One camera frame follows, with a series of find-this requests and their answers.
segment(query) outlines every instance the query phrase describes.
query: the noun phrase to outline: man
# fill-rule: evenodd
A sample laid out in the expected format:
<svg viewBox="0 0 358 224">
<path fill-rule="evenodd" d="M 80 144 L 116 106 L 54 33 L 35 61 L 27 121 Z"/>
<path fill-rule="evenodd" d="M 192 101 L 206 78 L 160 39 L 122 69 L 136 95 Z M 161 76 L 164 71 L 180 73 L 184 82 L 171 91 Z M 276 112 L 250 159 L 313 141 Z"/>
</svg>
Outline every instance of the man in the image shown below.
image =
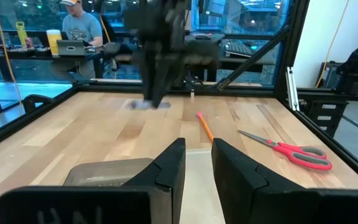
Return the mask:
<svg viewBox="0 0 358 224">
<path fill-rule="evenodd" d="M 63 31 L 70 40 L 84 40 L 93 46 L 103 45 L 102 28 L 99 21 L 82 8 L 82 0 L 62 0 L 70 13 L 63 20 Z M 72 83 L 94 78 L 93 62 L 59 62 L 54 61 L 51 65 L 54 74 Z M 78 72 L 75 78 L 69 71 Z"/>
</svg>

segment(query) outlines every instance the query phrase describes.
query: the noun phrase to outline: black metal frame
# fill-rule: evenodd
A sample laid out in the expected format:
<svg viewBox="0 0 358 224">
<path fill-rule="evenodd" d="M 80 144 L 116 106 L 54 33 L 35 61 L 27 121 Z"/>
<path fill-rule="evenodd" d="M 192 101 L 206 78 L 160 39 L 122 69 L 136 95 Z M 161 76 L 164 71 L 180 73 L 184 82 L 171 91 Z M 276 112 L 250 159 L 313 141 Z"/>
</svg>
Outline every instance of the black metal frame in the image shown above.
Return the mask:
<svg viewBox="0 0 358 224">
<path fill-rule="evenodd" d="M 324 142 L 328 147 L 330 147 L 344 162 L 347 163 L 352 169 L 358 173 L 358 159 L 354 157 L 348 150 L 344 149 L 338 142 L 333 138 L 329 137 L 324 131 L 319 129 L 308 117 L 306 117 L 301 112 L 292 111 L 288 104 L 286 103 L 287 97 L 287 86 L 285 81 L 285 69 L 287 66 L 293 65 L 295 61 L 295 55 L 299 44 L 299 39 L 301 31 L 303 28 L 303 23 L 305 21 L 307 7 L 309 0 L 294 0 L 291 3 L 290 13 L 288 17 L 288 23 L 282 29 L 283 34 L 281 37 L 276 39 L 279 40 L 282 45 L 280 51 L 282 53 L 279 63 L 276 67 L 276 79 L 274 88 L 262 88 L 262 87 L 252 87 L 252 86 L 232 86 L 229 85 L 237 76 L 237 73 L 241 72 L 244 68 L 248 67 L 250 62 L 244 62 L 238 71 L 232 74 L 232 77 L 229 79 L 230 82 L 224 83 L 224 87 L 218 90 L 216 88 L 197 88 L 195 93 L 197 95 L 217 95 L 217 96 L 241 96 L 241 97 L 267 97 L 267 98 L 277 98 L 286 108 L 288 108 L 307 128 L 309 128 L 322 142 Z M 259 39 L 253 35 L 227 35 L 228 39 Z M 270 36 L 262 36 L 264 39 L 274 39 Z M 262 48 L 263 51 L 269 51 L 270 49 Z M 100 91 L 100 92 L 122 92 L 122 93 L 142 93 L 142 84 L 141 83 L 125 83 L 125 82 L 94 82 L 87 83 L 84 85 L 76 85 L 71 89 L 63 92 L 53 99 L 53 102 L 43 104 L 37 109 L 26 113 L 20 118 L 15 119 L 14 121 L 0 127 L 0 142 L 8 138 L 12 134 L 16 133 L 18 130 L 24 128 L 29 123 L 33 122 L 43 114 L 54 109 L 60 103 L 63 103 L 65 100 L 69 99 L 71 96 L 75 95 L 79 91 Z M 178 94 L 178 95 L 188 95 L 190 90 L 170 90 L 168 94 Z M 358 95 L 344 95 L 337 94 L 332 90 L 319 89 L 298 89 L 298 97 L 300 100 L 358 100 Z"/>
</svg>

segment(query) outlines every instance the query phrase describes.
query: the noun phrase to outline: scissors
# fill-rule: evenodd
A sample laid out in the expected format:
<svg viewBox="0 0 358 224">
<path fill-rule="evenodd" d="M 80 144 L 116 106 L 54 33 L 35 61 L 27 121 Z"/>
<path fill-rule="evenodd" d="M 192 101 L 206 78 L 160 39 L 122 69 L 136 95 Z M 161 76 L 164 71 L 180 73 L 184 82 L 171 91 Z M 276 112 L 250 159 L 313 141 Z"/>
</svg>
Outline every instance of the scissors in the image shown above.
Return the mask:
<svg viewBox="0 0 358 224">
<path fill-rule="evenodd" d="M 273 150 L 284 154 L 291 162 L 299 166 L 323 171 L 333 168 L 333 165 L 327 160 L 325 152 L 316 147 L 292 146 L 282 142 L 273 142 L 272 140 L 264 139 L 245 131 L 238 130 L 238 132 L 272 147 Z"/>
</svg>

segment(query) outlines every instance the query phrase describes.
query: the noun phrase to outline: pencil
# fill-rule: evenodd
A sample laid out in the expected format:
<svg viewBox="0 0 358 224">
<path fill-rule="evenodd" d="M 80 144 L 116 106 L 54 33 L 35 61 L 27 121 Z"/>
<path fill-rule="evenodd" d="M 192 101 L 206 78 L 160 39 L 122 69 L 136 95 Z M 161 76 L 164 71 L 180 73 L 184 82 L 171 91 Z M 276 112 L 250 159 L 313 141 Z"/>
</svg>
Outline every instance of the pencil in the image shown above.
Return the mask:
<svg viewBox="0 0 358 224">
<path fill-rule="evenodd" d="M 212 135 L 212 132 L 209 130 L 208 124 L 206 124 L 203 114 L 201 112 L 198 112 L 197 117 L 200 119 L 201 124 L 203 124 L 206 134 L 208 135 L 209 139 L 211 140 L 211 142 L 213 142 L 214 136 Z"/>
</svg>

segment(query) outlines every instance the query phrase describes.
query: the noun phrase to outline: metal bracket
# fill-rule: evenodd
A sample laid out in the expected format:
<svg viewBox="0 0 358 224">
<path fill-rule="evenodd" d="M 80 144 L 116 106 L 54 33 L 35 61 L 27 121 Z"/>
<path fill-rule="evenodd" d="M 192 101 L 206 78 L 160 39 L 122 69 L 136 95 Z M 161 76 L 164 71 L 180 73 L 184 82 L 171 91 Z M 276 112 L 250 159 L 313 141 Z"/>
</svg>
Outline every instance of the metal bracket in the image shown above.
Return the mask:
<svg viewBox="0 0 358 224">
<path fill-rule="evenodd" d="M 296 90 L 292 67 L 287 67 L 285 78 L 287 79 L 288 103 L 290 104 L 290 108 L 293 111 L 299 111 L 298 92 Z"/>
</svg>

